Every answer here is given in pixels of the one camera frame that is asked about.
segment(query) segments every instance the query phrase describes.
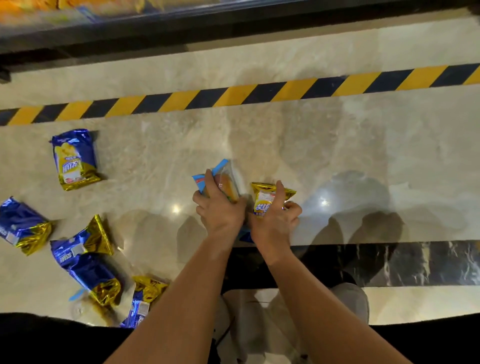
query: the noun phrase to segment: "hazard tape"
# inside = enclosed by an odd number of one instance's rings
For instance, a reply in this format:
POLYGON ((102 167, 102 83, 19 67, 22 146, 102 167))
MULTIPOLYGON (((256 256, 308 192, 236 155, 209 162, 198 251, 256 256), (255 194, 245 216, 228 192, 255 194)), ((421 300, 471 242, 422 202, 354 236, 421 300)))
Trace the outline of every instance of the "hazard tape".
POLYGON ((0 110, 0 126, 480 84, 480 63, 0 110))

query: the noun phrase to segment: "black pants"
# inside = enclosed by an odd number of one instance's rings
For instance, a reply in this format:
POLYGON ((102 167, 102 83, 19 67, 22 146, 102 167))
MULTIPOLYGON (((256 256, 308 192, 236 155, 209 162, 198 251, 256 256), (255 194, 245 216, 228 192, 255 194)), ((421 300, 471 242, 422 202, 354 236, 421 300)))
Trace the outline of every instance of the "black pants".
MULTIPOLYGON (((372 328, 414 364, 451 360, 459 363, 477 356, 479 324, 480 314, 474 314, 372 328)), ((32 314, 0 314, 1 361, 101 364, 131 332, 131 329, 90 327, 32 314)), ((208 364, 219 363, 212 342, 208 364)))

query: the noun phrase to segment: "yellow stripe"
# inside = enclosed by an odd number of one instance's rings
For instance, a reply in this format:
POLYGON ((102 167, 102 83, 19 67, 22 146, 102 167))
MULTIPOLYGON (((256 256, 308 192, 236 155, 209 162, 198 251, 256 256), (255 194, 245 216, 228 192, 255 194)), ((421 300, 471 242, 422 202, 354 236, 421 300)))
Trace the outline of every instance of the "yellow stripe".
POLYGON ((316 78, 308 78, 305 80, 288 81, 272 101, 300 100, 316 80, 316 78))
POLYGON ((79 120, 93 101, 74 101, 68 104, 55 121, 79 120))
POLYGON ((20 108, 10 120, 8 125, 26 125, 31 124, 43 106, 25 106, 20 108))
POLYGON ((252 93, 253 89, 257 85, 245 85, 245 86, 232 86, 227 88, 222 96, 217 100, 213 105, 214 108, 220 106, 234 106, 241 105, 243 101, 247 98, 249 94, 252 93))
POLYGON ((105 117, 131 115, 144 98, 145 95, 120 97, 105 117))
POLYGON ((464 85, 480 84, 480 66, 463 83, 464 85))
POLYGON ((200 90, 174 92, 168 100, 165 101, 159 112, 185 110, 188 104, 190 104, 190 101, 192 101, 199 92, 200 90))
POLYGON ((411 74, 397 87, 397 91, 416 90, 419 88, 428 88, 442 74, 447 66, 433 66, 416 68, 411 74))
POLYGON ((360 73, 348 76, 332 96, 363 94, 381 72, 360 73))

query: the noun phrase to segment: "black stripe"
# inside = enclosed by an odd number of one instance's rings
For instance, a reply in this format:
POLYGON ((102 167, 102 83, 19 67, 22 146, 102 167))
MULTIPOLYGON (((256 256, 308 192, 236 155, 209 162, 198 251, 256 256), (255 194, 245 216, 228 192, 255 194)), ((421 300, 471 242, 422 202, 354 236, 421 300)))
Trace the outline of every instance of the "black stripe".
POLYGON ((365 90, 365 94, 372 92, 395 91, 413 70, 382 72, 375 81, 365 90))
POLYGON ((461 85, 479 66, 480 63, 448 66, 430 87, 461 85))
POLYGON ((33 119, 32 122, 49 122, 55 121, 55 119, 60 115, 63 109, 68 104, 55 104, 55 105, 46 105, 43 109, 38 113, 38 115, 33 119))
POLYGON ((0 126, 5 126, 15 116, 18 109, 0 110, 0 126))
POLYGON ((319 78, 302 96, 304 98, 330 97, 348 76, 319 78))
POLYGON ((270 102, 280 91, 286 82, 273 82, 271 84, 260 84, 250 92, 250 95, 242 102, 245 104, 259 104, 261 102, 270 102))
POLYGON ((117 101, 118 98, 94 101, 80 119, 103 118, 117 101))
POLYGON ((211 108, 218 99, 225 93, 227 87, 211 88, 209 90, 200 90, 200 92, 190 101, 186 109, 211 108))
POLYGON ((145 98, 138 104, 132 114, 147 114, 150 112, 158 112, 165 101, 168 100, 172 93, 169 94, 158 94, 158 95, 147 95, 145 98))

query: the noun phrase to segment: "gray shoe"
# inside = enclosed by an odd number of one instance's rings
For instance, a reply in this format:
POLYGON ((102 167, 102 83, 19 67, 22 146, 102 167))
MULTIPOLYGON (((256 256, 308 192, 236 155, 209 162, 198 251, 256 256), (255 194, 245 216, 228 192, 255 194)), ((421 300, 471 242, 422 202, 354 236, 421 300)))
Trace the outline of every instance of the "gray shoe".
POLYGON ((341 283, 330 290, 360 320, 368 324, 370 307, 367 294, 352 283, 341 283))

